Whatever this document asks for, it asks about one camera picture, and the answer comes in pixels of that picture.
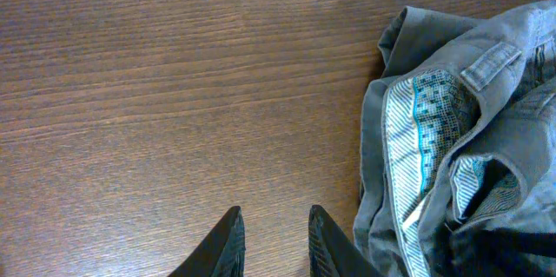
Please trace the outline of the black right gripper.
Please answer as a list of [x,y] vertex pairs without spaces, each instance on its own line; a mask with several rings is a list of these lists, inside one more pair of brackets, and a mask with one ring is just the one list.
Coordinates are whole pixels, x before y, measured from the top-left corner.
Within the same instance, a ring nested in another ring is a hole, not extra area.
[[463,226],[449,237],[453,277],[555,277],[555,226]]

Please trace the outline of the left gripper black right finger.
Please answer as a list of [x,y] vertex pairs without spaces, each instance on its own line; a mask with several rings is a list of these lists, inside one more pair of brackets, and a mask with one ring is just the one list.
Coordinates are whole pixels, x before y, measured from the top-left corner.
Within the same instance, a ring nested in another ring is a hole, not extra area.
[[320,205],[308,219],[311,277],[381,277]]

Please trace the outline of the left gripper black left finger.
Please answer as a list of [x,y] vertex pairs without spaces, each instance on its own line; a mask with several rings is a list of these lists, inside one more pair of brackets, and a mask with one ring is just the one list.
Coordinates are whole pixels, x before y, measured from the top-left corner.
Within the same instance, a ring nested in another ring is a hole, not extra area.
[[241,207],[233,206],[169,277],[242,277],[245,252]]

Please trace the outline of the grey shorts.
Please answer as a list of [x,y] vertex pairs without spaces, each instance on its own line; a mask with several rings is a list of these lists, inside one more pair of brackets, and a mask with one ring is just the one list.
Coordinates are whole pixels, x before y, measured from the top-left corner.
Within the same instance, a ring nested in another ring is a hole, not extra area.
[[555,3],[488,19],[406,7],[361,111],[354,244],[384,276],[448,276],[449,237],[555,226]]

